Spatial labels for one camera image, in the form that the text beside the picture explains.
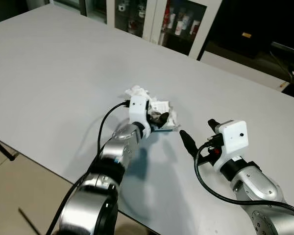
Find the robotic arm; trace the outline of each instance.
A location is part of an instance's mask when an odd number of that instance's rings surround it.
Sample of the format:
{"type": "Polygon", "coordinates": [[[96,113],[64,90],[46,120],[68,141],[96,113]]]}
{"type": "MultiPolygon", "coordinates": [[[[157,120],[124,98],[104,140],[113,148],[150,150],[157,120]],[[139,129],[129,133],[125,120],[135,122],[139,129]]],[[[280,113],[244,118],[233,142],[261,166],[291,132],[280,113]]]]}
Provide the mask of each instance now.
{"type": "Polygon", "coordinates": [[[219,199],[241,205],[250,217],[256,234],[294,235],[294,208],[287,204],[281,207],[286,201],[280,186],[254,162],[247,163],[243,159],[248,146],[246,123],[227,121],[220,124],[211,119],[208,124],[216,135],[208,138],[208,142],[199,150],[194,140],[185,131],[180,131],[186,149],[197,163],[195,171],[202,185],[219,199]],[[208,147],[209,155],[202,157],[200,152],[205,147],[208,147]],[[224,198],[203,182],[198,165],[206,162],[210,162],[216,172],[231,182],[230,186],[238,201],[224,198]]]}
{"type": "Polygon", "coordinates": [[[132,96],[129,124],[113,134],[99,161],[91,166],[89,174],[66,203],[57,235],[114,234],[120,183],[140,140],[151,133],[147,109],[147,98],[132,96]]]}

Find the floor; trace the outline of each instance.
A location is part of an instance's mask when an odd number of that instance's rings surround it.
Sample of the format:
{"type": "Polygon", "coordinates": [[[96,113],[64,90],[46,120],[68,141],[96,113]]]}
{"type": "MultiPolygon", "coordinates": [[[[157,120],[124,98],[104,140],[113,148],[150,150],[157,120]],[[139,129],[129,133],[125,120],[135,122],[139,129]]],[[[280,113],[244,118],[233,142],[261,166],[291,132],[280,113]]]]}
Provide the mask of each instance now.
{"type": "MultiPolygon", "coordinates": [[[[22,155],[11,162],[0,153],[0,235],[35,234],[18,208],[45,234],[70,186],[69,182],[22,155]]],[[[144,226],[118,214],[115,235],[147,234],[144,226]]]]}

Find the glass cabinet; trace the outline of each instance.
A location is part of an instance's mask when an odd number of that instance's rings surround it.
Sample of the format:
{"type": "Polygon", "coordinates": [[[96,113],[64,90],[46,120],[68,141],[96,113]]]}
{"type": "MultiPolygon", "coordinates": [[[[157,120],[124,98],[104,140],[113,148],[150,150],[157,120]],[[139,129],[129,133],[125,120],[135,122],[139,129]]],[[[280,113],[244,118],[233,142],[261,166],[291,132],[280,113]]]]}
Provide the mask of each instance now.
{"type": "Polygon", "coordinates": [[[197,59],[222,0],[54,0],[54,4],[197,59]]]}
{"type": "Polygon", "coordinates": [[[197,59],[221,0],[158,1],[151,41],[197,59]]]}

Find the black cable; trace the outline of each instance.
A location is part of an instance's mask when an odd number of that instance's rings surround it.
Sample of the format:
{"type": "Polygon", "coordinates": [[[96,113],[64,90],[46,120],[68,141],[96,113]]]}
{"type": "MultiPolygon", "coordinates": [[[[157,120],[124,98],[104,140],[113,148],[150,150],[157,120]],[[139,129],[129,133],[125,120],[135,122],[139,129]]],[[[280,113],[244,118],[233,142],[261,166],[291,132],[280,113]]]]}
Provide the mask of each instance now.
{"type": "Polygon", "coordinates": [[[46,235],[51,235],[53,229],[54,229],[54,226],[55,224],[57,223],[59,217],[60,217],[60,214],[66,204],[66,202],[68,201],[70,195],[72,194],[72,192],[74,191],[74,189],[80,184],[80,182],[82,182],[82,180],[86,177],[87,173],[84,173],[69,189],[69,191],[67,192],[67,194],[65,194],[57,212],[55,213],[54,217],[53,217],[53,220],[46,232],[46,235]]]}
{"type": "Polygon", "coordinates": [[[24,213],[24,211],[21,208],[19,208],[19,213],[23,216],[23,218],[28,223],[28,225],[32,228],[32,230],[35,232],[35,234],[36,235],[41,235],[41,233],[36,228],[36,226],[34,225],[34,223],[27,217],[27,215],[24,213]]]}
{"type": "Polygon", "coordinates": [[[107,119],[107,117],[109,116],[109,114],[115,110],[116,108],[122,106],[122,105],[126,105],[128,103],[128,101],[122,102],[120,104],[117,104],[116,106],[114,106],[112,109],[110,109],[107,114],[103,117],[101,124],[100,124],[100,128],[99,128],[99,133],[98,133],[98,140],[97,140],[97,157],[95,158],[95,162],[97,162],[99,159],[99,154],[100,154],[100,139],[101,139],[101,133],[102,133],[102,128],[103,128],[103,124],[104,121],[107,119]]]}
{"type": "Polygon", "coordinates": [[[269,51],[270,55],[275,59],[276,63],[280,66],[280,68],[283,70],[283,72],[287,73],[290,77],[290,83],[293,82],[293,75],[287,70],[285,69],[282,64],[280,63],[279,59],[275,57],[275,55],[271,52],[271,50],[269,51]]]}
{"type": "Polygon", "coordinates": [[[268,201],[268,200],[256,200],[256,201],[239,201],[239,200],[233,200],[233,199],[230,199],[230,198],[227,198],[227,197],[224,197],[220,194],[218,194],[217,192],[213,191],[211,188],[209,188],[205,182],[203,181],[202,177],[200,176],[200,173],[199,173],[199,169],[198,169],[198,160],[200,158],[200,156],[202,157],[201,155],[201,151],[208,147],[209,145],[207,143],[203,144],[199,149],[198,149],[198,153],[197,153],[197,156],[195,158],[195,161],[194,161],[194,169],[195,169],[195,173],[196,173],[196,176],[200,182],[200,184],[208,191],[210,192],[212,195],[214,195],[216,198],[224,201],[224,202],[228,202],[228,203],[232,203],[232,204],[236,204],[236,205],[241,205],[241,206],[255,206],[255,205],[267,205],[267,206],[278,206],[278,207],[284,207],[284,208],[287,208],[291,211],[294,212],[294,207],[289,205],[289,204],[286,204],[286,203],[282,203],[282,202],[276,202],[276,201],[268,201]]]}
{"type": "Polygon", "coordinates": [[[66,195],[64,196],[57,212],[55,213],[54,217],[53,217],[53,220],[46,232],[46,235],[51,235],[53,229],[54,229],[54,226],[55,224],[57,223],[60,215],[61,215],[61,212],[66,204],[66,202],[68,201],[70,195],[73,193],[74,189],[77,188],[80,183],[85,179],[85,177],[89,174],[89,171],[92,167],[93,164],[95,164],[98,159],[99,159],[99,155],[100,155],[100,152],[102,152],[104,146],[102,148],[100,148],[100,137],[101,137],[101,132],[102,132],[102,127],[103,127],[103,124],[104,124],[104,121],[107,119],[107,117],[109,116],[109,114],[115,110],[116,108],[122,106],[122,105],[127,105],[128,104],[128,101],[125,101],[125,102],[122,102],[116,106],[114,106],[112,109],[109,110],[109,112],[103,117],[103,120],[101,122],[101,125],[100,125],[100,129],[99,129],[99,133],[98,133],[98,148],[97,148],[97,155],[95,156],[94,160],[91,162],[90,166],[88,167],[87,171],[70,187],[70,189],[68,190],[68,192],[66,193],[66,195]]]}

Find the white table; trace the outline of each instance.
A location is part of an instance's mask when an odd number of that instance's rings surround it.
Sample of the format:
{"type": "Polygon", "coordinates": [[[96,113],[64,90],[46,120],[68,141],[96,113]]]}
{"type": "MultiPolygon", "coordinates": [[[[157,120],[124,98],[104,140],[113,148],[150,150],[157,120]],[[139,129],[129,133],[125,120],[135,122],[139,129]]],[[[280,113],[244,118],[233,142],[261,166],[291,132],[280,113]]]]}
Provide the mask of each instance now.
{"type": "MultiPolygon", "coordinates": [[[[102,116],[135,84],[170,100],[198,145],[212,135],[208,119],[245,120],[246,160],[294,205],[294,98],[56,6],[0,23],[0,140],[71,182],[96,153],[102,116]]],[[[113,112],[102,142],[126,118],[113,112]]],[[[210,165],[200,170],[233,196],[210,165]]],[[[255,234],[239,206],[202,188],[177,132],[143,141],[119,207],[162,235],[255,234]]]]}

